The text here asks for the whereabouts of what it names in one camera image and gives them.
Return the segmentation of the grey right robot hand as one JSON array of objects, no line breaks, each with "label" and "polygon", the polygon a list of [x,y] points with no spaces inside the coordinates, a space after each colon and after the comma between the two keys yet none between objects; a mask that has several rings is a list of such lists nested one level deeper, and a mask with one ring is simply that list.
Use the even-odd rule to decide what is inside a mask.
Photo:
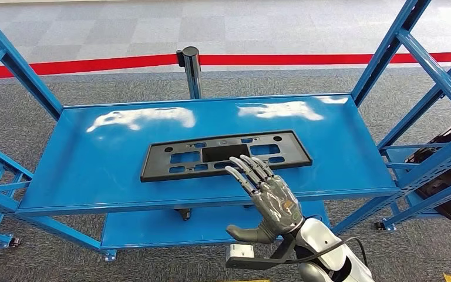
[{"label": "grey right robot hand", "polygon": [[256,228],[242,229],[235,225],[226,227],[226,232],[235,240],[271,244],[280,235],[293,232],[304,222],[301,206],[285,180],[257,157],[229,157],[235,167],[225,170],[239,182],[251,197],[254,206],[262,215]]}]

